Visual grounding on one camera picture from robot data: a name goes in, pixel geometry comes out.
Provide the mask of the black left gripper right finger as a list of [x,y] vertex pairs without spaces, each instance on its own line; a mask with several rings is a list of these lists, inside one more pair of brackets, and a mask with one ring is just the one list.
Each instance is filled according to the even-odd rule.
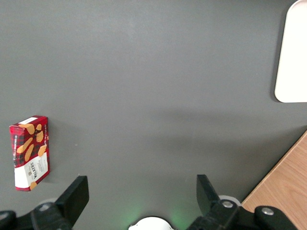
[[247,211],[230,199],[221,199],[205,174],[197,175],[196,195],[202,215],[189,230],[296,230],[297,227],[278,208],[258,206]]

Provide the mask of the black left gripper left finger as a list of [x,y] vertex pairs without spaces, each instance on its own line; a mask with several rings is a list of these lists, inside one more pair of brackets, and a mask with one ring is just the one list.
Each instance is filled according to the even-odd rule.
[[89,201],[87,176],[78,176],[54,202],[36,206],[17,217],[12,210],[0,212],[2,230],[71,230]]

